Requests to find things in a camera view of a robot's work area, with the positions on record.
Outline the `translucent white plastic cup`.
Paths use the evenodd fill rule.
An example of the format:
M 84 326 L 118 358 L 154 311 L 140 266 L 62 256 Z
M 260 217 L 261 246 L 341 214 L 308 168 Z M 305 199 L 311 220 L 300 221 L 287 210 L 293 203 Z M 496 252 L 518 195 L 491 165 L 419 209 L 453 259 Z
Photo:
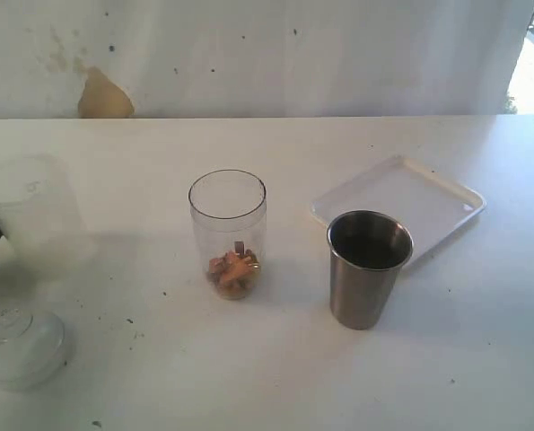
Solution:
M 48 154 L 0 162 L 0 229 L 21 264 L 46 276 L 66 273 L 92 255 L 68 176 Z

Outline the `stainless steel cup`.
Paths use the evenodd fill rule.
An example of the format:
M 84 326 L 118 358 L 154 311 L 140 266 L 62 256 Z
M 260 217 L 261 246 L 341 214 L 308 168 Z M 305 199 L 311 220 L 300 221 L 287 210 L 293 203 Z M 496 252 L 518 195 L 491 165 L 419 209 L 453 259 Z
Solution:
M 368 330 L 380 319 L 414 242 L 405 226 L 388 215 L 353 210 L 327 229 L 330 251 L 329 308 L 351 330 Z

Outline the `clear dome lid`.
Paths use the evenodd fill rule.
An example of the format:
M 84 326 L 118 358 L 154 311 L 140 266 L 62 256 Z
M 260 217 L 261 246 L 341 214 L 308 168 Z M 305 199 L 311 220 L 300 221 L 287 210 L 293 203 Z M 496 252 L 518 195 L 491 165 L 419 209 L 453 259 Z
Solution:
M 69 334 L 52 312 L 6 308 L 0 312 L 0 388 L 28 390 L 66 363 Z

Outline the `clear plastic cup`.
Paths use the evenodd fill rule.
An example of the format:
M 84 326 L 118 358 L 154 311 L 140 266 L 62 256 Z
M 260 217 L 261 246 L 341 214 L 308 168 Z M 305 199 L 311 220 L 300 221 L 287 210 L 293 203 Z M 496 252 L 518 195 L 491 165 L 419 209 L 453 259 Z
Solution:
M 188 202 L 201 268 L 213 289 L 206 277 L 208 262 L 232 250 L 236 241 L 254 251 L 262 268 L 267 188 L 258 176 L 237 169 L 209 172 L 192 183 Z

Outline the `brown wooden cubes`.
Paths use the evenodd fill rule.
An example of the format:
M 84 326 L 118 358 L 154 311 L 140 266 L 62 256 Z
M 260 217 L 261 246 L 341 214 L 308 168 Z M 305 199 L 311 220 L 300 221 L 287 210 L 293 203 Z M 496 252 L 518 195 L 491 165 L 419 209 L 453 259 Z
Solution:
M 242 261 L 244 256 L 255 256 L 245 242 L 236 241 L 233 249 L 223 256 L 210 259 L 206 277 L 217 294 L 228 300 L 240 300 L 254 288 L 260 271 L 253 271 Z

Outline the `white square plastic tray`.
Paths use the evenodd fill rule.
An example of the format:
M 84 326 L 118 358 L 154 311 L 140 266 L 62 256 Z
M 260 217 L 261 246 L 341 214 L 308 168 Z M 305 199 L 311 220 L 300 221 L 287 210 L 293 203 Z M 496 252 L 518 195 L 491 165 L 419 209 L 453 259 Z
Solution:
M 423 256 L 486 209 L 479 193 L 433 168 L 402 155 L 360 172 L 311 203 L 311 213 L 324 225 L 357 209 L 383 213 L 410 232 L 410 270 Z

